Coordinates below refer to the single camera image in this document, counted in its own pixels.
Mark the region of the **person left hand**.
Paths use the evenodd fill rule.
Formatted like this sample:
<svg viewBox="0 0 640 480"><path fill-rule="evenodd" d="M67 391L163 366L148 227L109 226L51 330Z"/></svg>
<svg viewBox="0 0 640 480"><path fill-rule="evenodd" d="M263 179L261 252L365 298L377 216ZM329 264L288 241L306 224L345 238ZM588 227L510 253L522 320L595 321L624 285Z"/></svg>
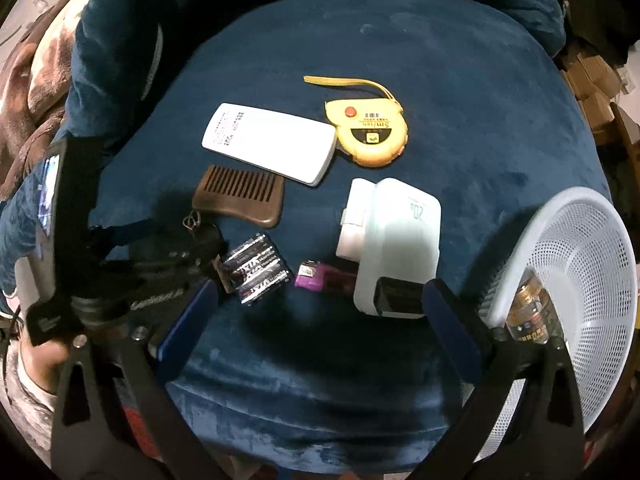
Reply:
<svg viewBox="0 0 640 480"><path fill-rule="evenodd" d="M70 356L70 344L51 339L34 346L28 331L22 330L20 352L26 375L40 389L55 394L62 368Z"/></svg>

